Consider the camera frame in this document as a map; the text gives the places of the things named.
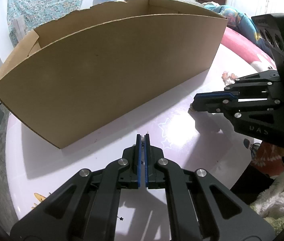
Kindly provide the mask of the white fluffy rug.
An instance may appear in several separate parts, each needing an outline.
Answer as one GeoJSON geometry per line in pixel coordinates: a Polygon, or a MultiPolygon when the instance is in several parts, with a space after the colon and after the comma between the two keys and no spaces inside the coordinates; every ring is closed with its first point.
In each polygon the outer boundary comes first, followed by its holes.
{"type": "Polygon", "coordinates": [[[258,195],[250,208],[264,218],[276,234],[284,230],[284,171],[267,190],[258,195]]]}

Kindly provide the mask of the brown cardboard box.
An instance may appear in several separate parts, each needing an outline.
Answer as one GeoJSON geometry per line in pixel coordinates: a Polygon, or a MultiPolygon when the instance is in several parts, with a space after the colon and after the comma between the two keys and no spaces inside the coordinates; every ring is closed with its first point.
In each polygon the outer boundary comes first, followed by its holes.
{"type": "Polygon", "coordinates": [[[62,149],[210,68],[226,25],[177,0],[71,12],[17,44],[0,68],[0,101],[62,149]]]}

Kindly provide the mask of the gold hoop earring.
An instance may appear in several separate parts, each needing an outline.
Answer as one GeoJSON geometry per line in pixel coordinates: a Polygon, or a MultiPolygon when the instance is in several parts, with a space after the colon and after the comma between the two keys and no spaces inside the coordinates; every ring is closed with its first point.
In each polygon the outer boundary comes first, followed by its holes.
{"type": "Polygon", "coordinates": [[[150,148],[150,135],[146,133],[142,138],[142,148],[144,150],[144,164],[145,167],[149,164],[149,148],[150,148]]]}

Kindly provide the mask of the teal patterned wall cloth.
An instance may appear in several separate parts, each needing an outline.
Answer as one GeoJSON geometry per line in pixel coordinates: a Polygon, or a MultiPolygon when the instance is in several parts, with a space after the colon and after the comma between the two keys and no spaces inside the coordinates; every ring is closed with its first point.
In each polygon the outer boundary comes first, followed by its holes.
{"type": "Polygon", "coordinates": [[[29,31],[79,10],[83,0],[8,0],[7,24],[14,46],[29,31]]]}

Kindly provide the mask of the blue patterned blanket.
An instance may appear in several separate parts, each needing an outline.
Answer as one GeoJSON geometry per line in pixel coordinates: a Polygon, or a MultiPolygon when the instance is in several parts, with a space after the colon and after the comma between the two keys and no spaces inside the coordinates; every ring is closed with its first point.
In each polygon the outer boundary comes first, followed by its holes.
{"type": "Polygon", "coordinates": [[[226,17],[228,20],[227,27],[238,32],[272,57],[271,50],[265,44],[265,36],[261,35],[252,19],[245,13],[238,11],[229,5],[219,5],[215,2],[204,2],[202,5],[210,11],[226,17]]]}

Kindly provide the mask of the pink floral blanket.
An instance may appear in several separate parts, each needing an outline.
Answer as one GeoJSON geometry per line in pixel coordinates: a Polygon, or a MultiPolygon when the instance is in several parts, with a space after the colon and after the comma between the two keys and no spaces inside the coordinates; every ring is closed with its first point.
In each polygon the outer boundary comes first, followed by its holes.
{"type": "Polygon", "coordinates": [[[257,72],[277,70],[275,62],[268,54],[229,27],[226,27],[224,31],[221,43],[250,64],[257,72]]]}

